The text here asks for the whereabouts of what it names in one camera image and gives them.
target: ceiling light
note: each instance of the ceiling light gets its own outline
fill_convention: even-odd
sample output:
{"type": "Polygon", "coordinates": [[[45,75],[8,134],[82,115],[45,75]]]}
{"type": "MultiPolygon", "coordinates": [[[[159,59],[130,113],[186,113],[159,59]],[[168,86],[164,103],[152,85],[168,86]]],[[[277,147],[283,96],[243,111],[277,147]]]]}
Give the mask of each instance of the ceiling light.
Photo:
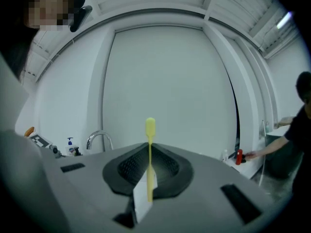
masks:
{"type": "Polygon", "coordinates": [[[276,27],[277,27],[278,29],[282,28],[282,27],[285,25],[285,23],[288,22],[289,19],[292,18],[292,15],[293,15],[293,14],[292,14],[291,12],[288,12],[288,13],[285,15],[285,17],[283,17],[282,20],[276,25],[276,27]]]}

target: orange object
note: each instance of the orange object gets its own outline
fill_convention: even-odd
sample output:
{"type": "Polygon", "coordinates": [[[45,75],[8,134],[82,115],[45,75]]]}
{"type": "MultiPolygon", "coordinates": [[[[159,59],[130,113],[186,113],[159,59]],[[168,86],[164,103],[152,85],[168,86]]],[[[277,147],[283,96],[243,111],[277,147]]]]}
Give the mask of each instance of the orange object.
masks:
{"type": "Polygon", "coordinates": [[[25,132],[24,137],[30,136],[30,134],[31,134],[32,132],[34,132],[34,131],[35,131],[35,128],[34,128],[34,127],[29,128],[29,129],[25,132]]]}
{"type": "Polygon", "coordinates": [[[242,161],[242,153],[243,153],[242,150],[238,150],[238,152],[237,152],[237,161],[235,162],[235,164],[237,164],[237,165],[241,164],[241,161],[242,161]]]}

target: faucet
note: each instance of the faucet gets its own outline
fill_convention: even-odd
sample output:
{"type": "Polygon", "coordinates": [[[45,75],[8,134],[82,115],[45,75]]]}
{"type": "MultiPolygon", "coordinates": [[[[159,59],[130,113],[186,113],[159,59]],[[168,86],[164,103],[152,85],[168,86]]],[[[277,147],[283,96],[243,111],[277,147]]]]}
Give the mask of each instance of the faucet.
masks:
{"type": "Polygon", "coordinates": [[[107,139],[109,141],[109,147],[111,150],[113,150],[111,137],[106,132],[104,132],[102,130],[97,130],[89,136],[89,138],[87,139],[87,142],[86,142],[86,149],[90,150],[92,148],[92,142],[93,142],[94,138],[100,134],[105,135],[107,137],[107,139]]]}

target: person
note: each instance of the person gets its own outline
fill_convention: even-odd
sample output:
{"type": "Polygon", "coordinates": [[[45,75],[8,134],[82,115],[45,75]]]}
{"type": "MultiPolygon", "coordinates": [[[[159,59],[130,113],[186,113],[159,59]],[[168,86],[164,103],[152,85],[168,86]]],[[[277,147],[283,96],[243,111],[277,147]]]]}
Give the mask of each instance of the person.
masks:
{"type": "Polygon", "coordinates": [[[11,0],[2,9],[0,26],[6,37],[0,41],[0,52],[19,79],[32,41],[40,29],[59,30],[69,25],[70,18],[85,0],[11,0]]]}
{"type": "Polygon", "coordinates": [[[303,160],[293,183],[294,195],[306,195],[304,186],[308,178],[308,161],[311,150],[311,73],[303,72],[299,75],[296,83],[298,96],[304,102],[303,107],[293,119],[290,128],[281,138],[273,141],[266,148],[253,151],[245,155],[247,160],[275,152],[289,141],[304,152],[303,160]]]}

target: black shirt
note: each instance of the black shirt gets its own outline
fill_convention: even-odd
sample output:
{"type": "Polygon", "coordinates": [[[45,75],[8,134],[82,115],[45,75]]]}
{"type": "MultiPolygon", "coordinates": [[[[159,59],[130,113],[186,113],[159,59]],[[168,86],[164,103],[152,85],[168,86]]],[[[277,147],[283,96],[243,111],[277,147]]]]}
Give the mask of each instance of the black shirt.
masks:
{"type": "Polygon", "coordinates": [[[308,161],[311,152],[311,119],[307,117],[304,107],[301,108],[297,116],[293,119],[290,128],[284,136],[304,152],[302,163],[293,183],[293,193],[303,195],[308,190],[304,184],[309,183],[307,181],[310,174],[308,161]]]}

